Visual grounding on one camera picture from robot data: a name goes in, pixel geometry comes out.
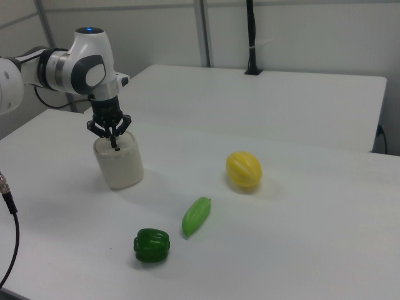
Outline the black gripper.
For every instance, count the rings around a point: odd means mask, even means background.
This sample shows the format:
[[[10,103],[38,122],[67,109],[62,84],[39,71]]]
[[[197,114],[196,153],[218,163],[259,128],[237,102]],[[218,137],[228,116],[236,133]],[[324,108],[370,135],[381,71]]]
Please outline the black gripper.
[[[112,148],[117,148],[116,138],[131,124],[130,115],[122,113],[118,96],[102,101],[91,99],[90,103],[92,119],[86,123],[87,129],[99,138],[109,138]]]

